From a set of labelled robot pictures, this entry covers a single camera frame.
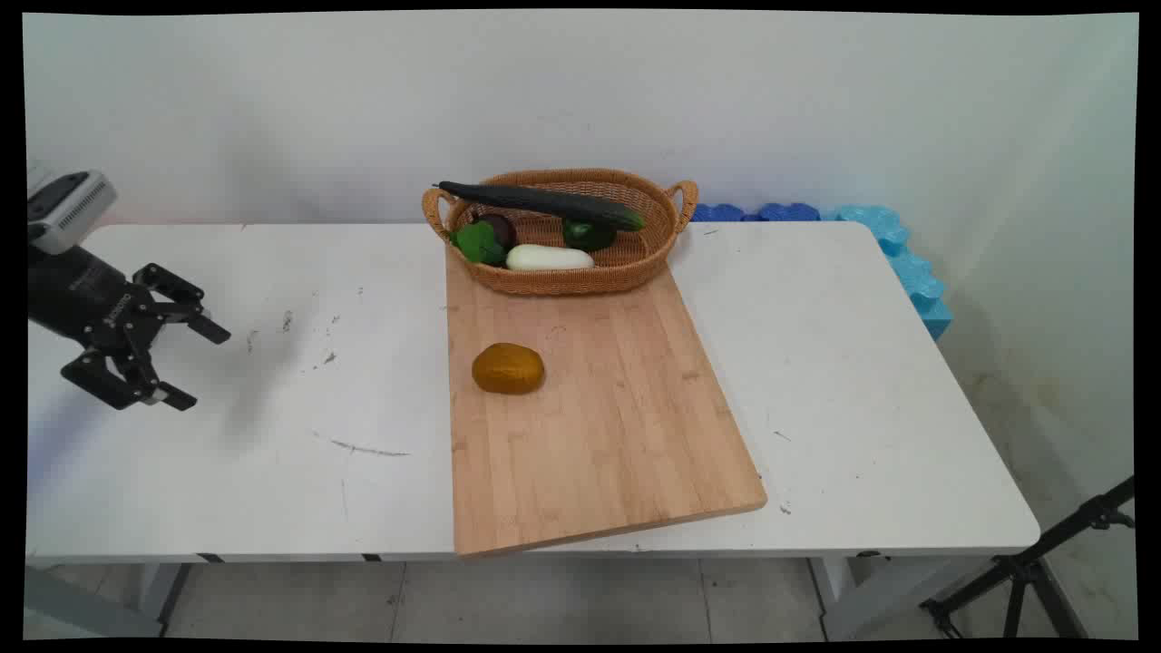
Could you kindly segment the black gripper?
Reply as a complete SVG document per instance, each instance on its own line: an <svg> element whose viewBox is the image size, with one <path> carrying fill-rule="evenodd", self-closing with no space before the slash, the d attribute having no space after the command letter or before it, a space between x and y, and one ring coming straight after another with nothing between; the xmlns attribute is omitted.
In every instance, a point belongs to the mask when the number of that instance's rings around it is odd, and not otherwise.
<svg viewBox="0 0 1161 653"><path fill-rule="evenodd" d="M163 324L185 324L215 346L231 338L209 316L199 286L156 263L127 278L84 247L49 254L29 245L26 272L29 320L82 349L62 376L117 410L166 404L186 412L199 404L163 381L151 358ZM128 323L128 313L153 322Z"/></svg>

